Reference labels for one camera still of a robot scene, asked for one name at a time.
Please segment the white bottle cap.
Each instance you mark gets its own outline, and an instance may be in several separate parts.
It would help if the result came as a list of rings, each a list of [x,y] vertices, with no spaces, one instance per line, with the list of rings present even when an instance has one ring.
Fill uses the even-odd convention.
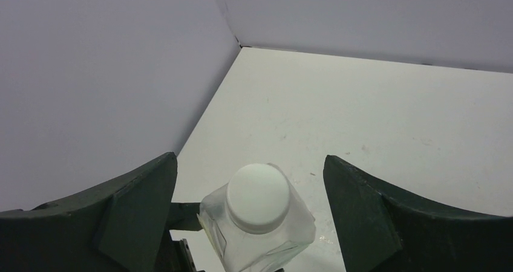
[[[255,235],[278,228],[289,212],[290,200],[287,178],[271,164],[242,167],[226,187],[230,217],[240,229]]]

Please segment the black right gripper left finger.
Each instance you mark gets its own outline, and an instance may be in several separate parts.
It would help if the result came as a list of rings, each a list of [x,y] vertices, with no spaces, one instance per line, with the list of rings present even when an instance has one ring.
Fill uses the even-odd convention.
[[[2,271],[153,271],[177,179],[167,152],[33,210],[1,213]]]

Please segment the clear square plastic bottle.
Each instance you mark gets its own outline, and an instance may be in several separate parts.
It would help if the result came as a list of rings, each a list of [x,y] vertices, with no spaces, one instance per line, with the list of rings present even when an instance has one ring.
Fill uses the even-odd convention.
[[[315,219],[288,182],[288,214],[278,228],[261,235],[234,223],[226,204],[227,184],[202,199],[198,219],[225,271],[278,271],[315,241]]]

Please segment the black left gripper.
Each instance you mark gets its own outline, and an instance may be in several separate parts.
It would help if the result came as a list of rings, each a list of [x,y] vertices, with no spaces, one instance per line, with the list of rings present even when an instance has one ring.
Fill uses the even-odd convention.
[[[157,257],[154,271],[156,272],[197,272],[186,239],[175,241],[170,230],[183,230],[197,232],[202,230],[198,219],[200,213],[199,202],[172,202],[166,219],[166,228]]]

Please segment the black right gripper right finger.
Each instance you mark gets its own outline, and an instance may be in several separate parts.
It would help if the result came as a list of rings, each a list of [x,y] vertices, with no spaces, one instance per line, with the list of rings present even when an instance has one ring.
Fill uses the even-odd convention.
[[[347,271],[511,271],[512,218],[448,206],[328,155],[323,169]]]

